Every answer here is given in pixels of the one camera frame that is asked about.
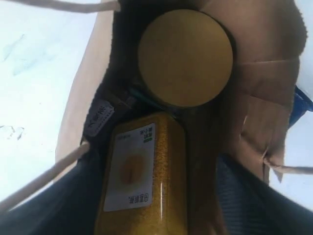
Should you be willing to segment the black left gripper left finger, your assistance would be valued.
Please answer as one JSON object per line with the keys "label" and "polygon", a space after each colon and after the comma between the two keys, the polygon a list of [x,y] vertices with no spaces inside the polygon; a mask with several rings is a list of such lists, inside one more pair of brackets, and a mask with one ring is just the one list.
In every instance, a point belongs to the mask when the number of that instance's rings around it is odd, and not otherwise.
{"label": "black left gripper left finger", "polygon": [[84,158],[64,177],[0,217],[2,235],[91,235],[102,189],[97,157]]}

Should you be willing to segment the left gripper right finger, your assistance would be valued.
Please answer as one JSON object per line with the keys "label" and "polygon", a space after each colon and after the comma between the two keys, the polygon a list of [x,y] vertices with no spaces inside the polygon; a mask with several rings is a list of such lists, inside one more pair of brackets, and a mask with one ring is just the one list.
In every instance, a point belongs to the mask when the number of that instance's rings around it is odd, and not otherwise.
{"label": "left gripper right finger", "polygon": [[311,235],[313,213],[259,180],[229,156],[219,156],[216,190],[231,235]]}

